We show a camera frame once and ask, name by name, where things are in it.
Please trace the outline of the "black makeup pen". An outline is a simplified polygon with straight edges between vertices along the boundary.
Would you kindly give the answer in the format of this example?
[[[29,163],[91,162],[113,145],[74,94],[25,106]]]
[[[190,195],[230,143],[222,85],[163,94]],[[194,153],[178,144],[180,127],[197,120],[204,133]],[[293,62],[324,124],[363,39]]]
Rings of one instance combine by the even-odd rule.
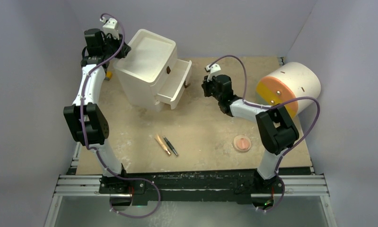
[[[177,157],[178,156],[178,152],[176,151],[176,149],[174,148],[174,146],[171,144],[171,142],[165,136],[163,136],[163,139],[164,139],[165,143],[167,144],[167,146],[169,147],[169,149],[172,151],[172,153]]]

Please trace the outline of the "white drawer cabinet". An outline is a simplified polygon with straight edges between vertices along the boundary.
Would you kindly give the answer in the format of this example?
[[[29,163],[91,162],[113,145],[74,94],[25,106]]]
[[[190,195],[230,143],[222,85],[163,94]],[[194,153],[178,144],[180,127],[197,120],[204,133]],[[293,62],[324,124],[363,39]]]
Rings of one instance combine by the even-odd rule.
[[[152,94],[150,86],[156,81],[176,43],[140,29],[128,45],[132,48],[128,55],[113,63],[115,73],[130,104],[151,110],[156,95]]]

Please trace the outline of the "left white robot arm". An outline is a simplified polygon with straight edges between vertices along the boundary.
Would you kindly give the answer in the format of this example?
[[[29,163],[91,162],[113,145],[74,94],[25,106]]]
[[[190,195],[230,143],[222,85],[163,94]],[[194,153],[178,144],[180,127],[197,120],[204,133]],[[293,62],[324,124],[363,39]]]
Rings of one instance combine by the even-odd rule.
[[[131,48],[125,43],[124,32],[117,31],[113,36],[111,32],[92,28],[84,32],[84,37],[80,87],[72,105],[64,107],[63,116],[73,139],[96,155],[102,167],[102,183],[111,181],[113,190],[124,193],[129,189],[129,180],[108,141],[109,124],[98,101],[109,62],[126,57]]]

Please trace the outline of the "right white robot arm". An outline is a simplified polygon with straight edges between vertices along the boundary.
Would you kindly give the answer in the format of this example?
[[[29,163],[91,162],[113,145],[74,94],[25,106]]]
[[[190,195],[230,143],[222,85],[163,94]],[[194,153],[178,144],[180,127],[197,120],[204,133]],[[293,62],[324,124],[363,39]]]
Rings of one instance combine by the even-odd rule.
[[[227,75],[213,76],[210,80],[205,76],[202,88],[205,97],[211,96],[218,101],[224,114],[257,124],[265,151],[255,172],[254,187],[259,192],[266,192],[277,176],[277,166],[283,152],[293,147],[299,139],[299,131],[288,111],[284,106],[262,108],[246,105],[243,98],[234,94],[231,78]]]

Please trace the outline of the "beige makeup tube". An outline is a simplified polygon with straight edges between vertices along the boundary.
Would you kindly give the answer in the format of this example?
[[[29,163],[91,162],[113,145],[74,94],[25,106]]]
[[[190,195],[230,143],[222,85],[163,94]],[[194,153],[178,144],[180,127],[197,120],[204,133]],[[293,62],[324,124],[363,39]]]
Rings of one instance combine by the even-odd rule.
[[[168,147],[166,144],[162,141],[161,137],[156,134],[155,136],[156,142],[162,147],[162,149],[167,153],[168,156],[171,156],[171,152],[169,151]]]

